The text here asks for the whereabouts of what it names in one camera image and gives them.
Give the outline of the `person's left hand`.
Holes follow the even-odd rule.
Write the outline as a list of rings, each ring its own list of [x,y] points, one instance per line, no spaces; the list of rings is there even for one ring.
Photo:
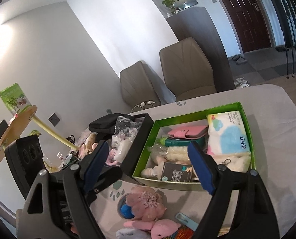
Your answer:
[[[72,226],[71,227],[71,232],[75,233],[76,235],[79,235],[79,233],[78,233],[78,231],[77,231],[77,229],[76,229],[75,226]]]

